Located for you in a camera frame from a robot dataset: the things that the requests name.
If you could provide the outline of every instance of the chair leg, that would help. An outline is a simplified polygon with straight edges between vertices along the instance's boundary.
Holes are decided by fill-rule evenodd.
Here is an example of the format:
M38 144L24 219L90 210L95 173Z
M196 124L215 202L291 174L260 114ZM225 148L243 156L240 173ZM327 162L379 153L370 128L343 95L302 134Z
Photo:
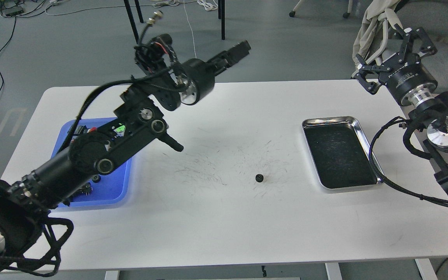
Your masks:
M139 5L139 0L134 0L136 4L137 16L139 17L139 22L144 23L143 14L141 13L141 6Z
M139 34L137 34L136 23L134 22L134 17L132 16L132 10L130 8L129 0L124 0L124 5L126 6L126 11L128 12L129 22L131 24L132 33L134 33L134 38L136 43L139 39Z
M354 5L354 0L348 0L347 12L343 14L343 18L348 18L352 12L352 6Z
M303 3L304 1L305 1L305 0L300 0L300 1L297 3L297 5L295 5L295 7L290 11L290 18L294 18L294 17L295 17L295 13L296 13L297 9L302 5L302 3Z

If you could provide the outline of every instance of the table leg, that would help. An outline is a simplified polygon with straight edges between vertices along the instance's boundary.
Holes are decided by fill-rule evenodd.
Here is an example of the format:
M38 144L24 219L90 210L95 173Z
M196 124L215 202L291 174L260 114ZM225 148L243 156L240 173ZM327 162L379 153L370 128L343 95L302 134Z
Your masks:
M136 39L136 43L139 39L139 35L137 34L136 23L134 22L134 17L132 16L132 10L130 8L129 0L124 0L124 5L126 6L126 11L128 12L129 22L131 24L132 33L134 33L134 38Z
M217 0L217 18L221 19L221 0Z
M337 262L328 262L326 266L327 280L342 280L340 266Z
M105 280L119 280L120 275L121 275L121 272L118 270L107 271L107 273L105 273Z
M220 0L220 38L226 39L226 0Z
M415 259L423 280L438 280L430 259Z
M144 23L143 14L141 13L141 6L139 5L139 0L134 0L136 4L137 16L139 17L139 22Z

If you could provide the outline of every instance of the chair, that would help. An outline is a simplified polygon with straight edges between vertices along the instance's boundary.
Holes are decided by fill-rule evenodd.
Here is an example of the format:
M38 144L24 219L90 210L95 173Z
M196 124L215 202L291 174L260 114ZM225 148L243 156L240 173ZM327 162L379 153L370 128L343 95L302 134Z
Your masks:
M305 0L300 0L298 3L297 3L297 5L295 5L295 7L290 11L290 18L294 18L295 17L295 14L296 14L296 12L297 12L297 9L302 5L302 3L304 2ZM347 12L345 12L344 14L343 14L343 18L348 18L348 16L350 16L350 13L352 12L352 2L353 2L354 0L348 0L348 8L347 8Z

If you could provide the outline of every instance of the screw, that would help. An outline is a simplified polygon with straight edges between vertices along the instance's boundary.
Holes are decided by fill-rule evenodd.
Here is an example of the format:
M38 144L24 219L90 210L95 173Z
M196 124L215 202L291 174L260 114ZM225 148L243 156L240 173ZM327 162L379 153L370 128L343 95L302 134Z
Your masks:
M256 180L257 182L259 182L259 183L263 182L263 180L264 180L264 175L262 175L262 174L257 174L257 175L255 176L255 180Z

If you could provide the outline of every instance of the power strip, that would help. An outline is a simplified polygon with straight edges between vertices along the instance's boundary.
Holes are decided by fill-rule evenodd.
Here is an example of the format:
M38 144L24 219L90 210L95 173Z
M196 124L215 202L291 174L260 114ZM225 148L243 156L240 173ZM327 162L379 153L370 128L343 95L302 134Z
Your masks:
M20 6L5 9L5 16L8 16L8 17L17 16L21 13L23 13L23 8Z

